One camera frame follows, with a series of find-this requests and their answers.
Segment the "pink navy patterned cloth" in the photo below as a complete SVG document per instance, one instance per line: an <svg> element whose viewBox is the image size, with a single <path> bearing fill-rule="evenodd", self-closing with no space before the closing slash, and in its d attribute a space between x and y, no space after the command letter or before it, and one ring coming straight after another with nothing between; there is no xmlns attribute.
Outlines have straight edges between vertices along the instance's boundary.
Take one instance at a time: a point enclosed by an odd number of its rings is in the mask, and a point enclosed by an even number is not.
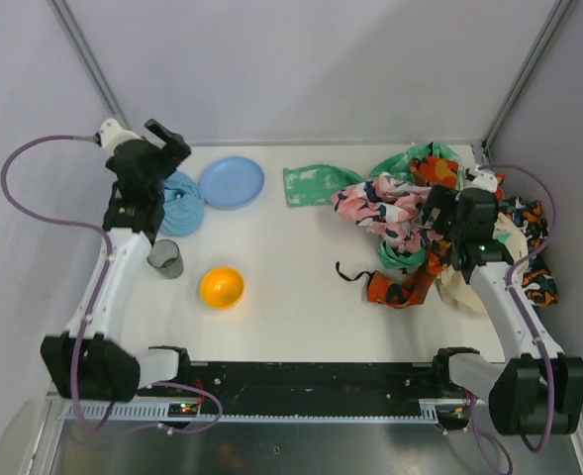
<svg viewBox="0 0 583 475"><path fill-rule="evenodd" d="M348 186L332 195L334 211L345 221L380 236L397 253L416 253L442 235L420 213L431 187L381 173L374 180Z"/></svg>

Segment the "light blue cloth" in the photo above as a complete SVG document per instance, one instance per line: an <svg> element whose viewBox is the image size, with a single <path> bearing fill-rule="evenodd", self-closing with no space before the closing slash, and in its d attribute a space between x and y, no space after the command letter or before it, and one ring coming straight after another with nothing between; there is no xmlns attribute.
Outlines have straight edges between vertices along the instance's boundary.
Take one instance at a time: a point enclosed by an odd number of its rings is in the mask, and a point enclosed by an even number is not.
<svg viewBox="0 0 583 475"><path fill-rule="evenodd" d="M185 238L203 223L205 200L200 187L187 174L175 171L164 181L164 217L160 231L169 237Z"/></svg>

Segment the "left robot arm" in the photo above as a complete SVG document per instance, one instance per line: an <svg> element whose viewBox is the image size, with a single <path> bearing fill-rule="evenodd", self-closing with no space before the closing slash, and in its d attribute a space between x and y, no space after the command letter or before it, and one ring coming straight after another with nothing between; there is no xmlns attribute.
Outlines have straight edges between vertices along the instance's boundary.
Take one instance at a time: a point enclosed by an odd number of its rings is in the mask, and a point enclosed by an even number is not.
<svg viewBox="0 0 583 475"><path fill-rule="evenodd" d="M185 356L174 346L151 346L138 354L121 346L135 279L164 218L164 181L191 153L181 135L158 121L150 119L145 127L161 146L114 119L98 132L109 154L106 166L116 176L99 229L101 254L65 330L41 344L45 366L65 399L129 402L141 388L174 379Z"/></svg>

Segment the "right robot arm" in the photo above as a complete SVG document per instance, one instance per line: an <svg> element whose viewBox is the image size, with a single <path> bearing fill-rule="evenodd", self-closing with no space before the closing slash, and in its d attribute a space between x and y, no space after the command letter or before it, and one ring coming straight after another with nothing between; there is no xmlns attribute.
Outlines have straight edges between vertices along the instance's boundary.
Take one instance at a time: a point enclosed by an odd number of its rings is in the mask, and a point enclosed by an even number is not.
<svg viewBox="0 0 583 475"><path fill-rule="evenodd" d="M493 192L438 184L421 212L448 238L451 264L484 305L505 357L496 365L476 351L453 354L449 380L488 405L502 435L572 434L583 406L583 359L565 355L539 320L511 254L493 237L497 218Z"/></svg>

